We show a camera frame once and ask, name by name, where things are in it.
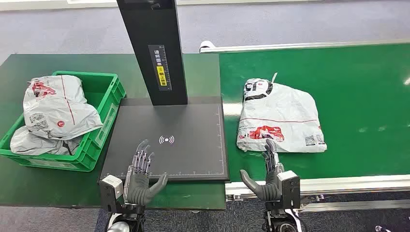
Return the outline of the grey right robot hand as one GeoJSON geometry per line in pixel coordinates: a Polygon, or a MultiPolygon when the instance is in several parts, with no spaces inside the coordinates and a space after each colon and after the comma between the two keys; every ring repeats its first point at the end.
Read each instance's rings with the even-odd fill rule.
{"type": "Polygon", "coordinates": [[[265,184],[259,185],[251,179],[246,170],[240,170],[242,182],[250,189],[260,200],[277,201],[281,199],[281,190],[278,188],[278,173],[283,171],[283,165],[279,162],[276,146],[273,139],[266,139],[264,145],[266,151],[263,152],[266,167],[265,184]]]}

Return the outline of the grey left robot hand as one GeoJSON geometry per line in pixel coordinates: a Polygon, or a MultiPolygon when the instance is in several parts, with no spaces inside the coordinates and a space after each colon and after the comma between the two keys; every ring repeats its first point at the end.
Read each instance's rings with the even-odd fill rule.
{"type": "Polygon", "coordinates": [[[148,205],[168,182],[168,173],[164,172],[155,184],[149,185],[149,168],[151,158],[154,155],[153,152],[148,154],[149,148],[149,141],[143,140],[137,146],[132,162],[128,167],[124,184],[124,201],[127,204],[148,205]]]}

